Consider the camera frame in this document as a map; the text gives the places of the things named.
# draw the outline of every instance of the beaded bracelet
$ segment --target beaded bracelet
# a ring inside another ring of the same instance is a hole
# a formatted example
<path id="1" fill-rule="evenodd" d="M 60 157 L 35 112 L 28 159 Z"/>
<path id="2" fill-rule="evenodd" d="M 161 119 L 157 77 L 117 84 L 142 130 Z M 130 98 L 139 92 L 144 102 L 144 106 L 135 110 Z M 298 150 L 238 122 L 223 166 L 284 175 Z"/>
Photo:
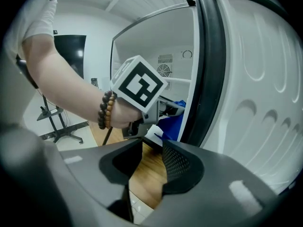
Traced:
<path id="1" fill-rule="evenodd" d="M 100 110 L 98 112 L 98 126 L 100 129 L 110 128 L 110 117 L 111 111 L 113 110 L 114 101 L 116 99 L 116 94 L 112 91 L 107 91 L 100 104 Z"/>

